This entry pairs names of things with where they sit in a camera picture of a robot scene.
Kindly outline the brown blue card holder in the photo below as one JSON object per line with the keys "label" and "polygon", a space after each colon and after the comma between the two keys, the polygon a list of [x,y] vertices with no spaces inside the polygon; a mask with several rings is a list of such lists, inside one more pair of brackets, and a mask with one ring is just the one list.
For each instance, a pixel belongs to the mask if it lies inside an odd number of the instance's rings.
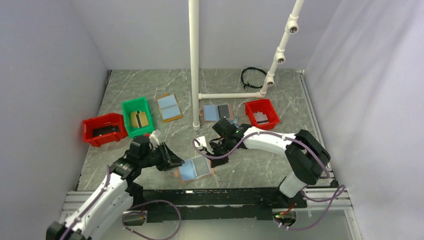
{"label": "brown blue card holder", "polygon": [[212,175],[215,174],[215,170],[211,167],[211,161],[209,160],[209,166],[211,169],[211,173],[201,176],[201,177],[196,177],[195,176],[195,170],[194,170],[194,166],[193,166],[193,158],[188,158],[186,159],[184,162],[184,164],[180,167],[177,167],[176,170],[172,171],[172,176],[175,177],[180,184],[182,185],[187,185],[191,182],[200,180],[200,179],[204,179],[207,177],[211,177]]}

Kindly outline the grey credit card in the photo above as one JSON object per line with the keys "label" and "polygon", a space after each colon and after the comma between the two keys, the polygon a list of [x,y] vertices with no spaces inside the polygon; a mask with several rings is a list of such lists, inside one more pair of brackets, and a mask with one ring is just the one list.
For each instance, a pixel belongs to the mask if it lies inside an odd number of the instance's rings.
{"label": "grey credit card", "polygon": [[204,156],[194,157],[192,163],[196,177],[202,177],[211,173],[209,160]]}

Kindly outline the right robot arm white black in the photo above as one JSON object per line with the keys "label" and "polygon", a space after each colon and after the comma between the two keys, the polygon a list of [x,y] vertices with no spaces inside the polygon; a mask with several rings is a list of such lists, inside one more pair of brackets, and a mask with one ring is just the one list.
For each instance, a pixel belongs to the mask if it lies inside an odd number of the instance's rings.
{"label": "right robot arm white black", "polygon": [[298,133],[277,133],[249,124],[236,126],[225,118],[212,128],[219,136],[211,141],[209,159],[213,167],[225,164],[237,149],[261,150],[286,157],[291,172],[281,181],[275,194],[276,203],[282,208],[289,207],[302,189],[315,185],[322,175],[330,176],[327,169],[330,154],[305,129]]}

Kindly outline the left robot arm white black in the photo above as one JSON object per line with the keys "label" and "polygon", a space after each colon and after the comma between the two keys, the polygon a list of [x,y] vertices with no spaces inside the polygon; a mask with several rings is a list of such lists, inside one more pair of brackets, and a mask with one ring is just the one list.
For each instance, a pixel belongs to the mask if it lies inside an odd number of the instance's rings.
{"label": "left robot arm white black", "polygon": [[98,240],[128,210],[145,205],[143,187],[135,183],[142,169],[168,171],[184,164],[164,143],[153,136],[136,136],[124,155],[107,166],[106,175],[90,197],[64,222],[54,221],[47,240]]}

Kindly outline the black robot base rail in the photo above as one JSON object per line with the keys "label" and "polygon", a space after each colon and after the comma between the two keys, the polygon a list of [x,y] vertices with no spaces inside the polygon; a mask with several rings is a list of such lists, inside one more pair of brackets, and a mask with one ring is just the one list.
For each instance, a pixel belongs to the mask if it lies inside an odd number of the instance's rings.
{"label": "black robot base rail", "polygon": [[287,198],[276,187],[215,189],[146,189],[124,213],[143,212],[148,223],[182,220],[272,220],[288,209],[305,209],[298,193]]}

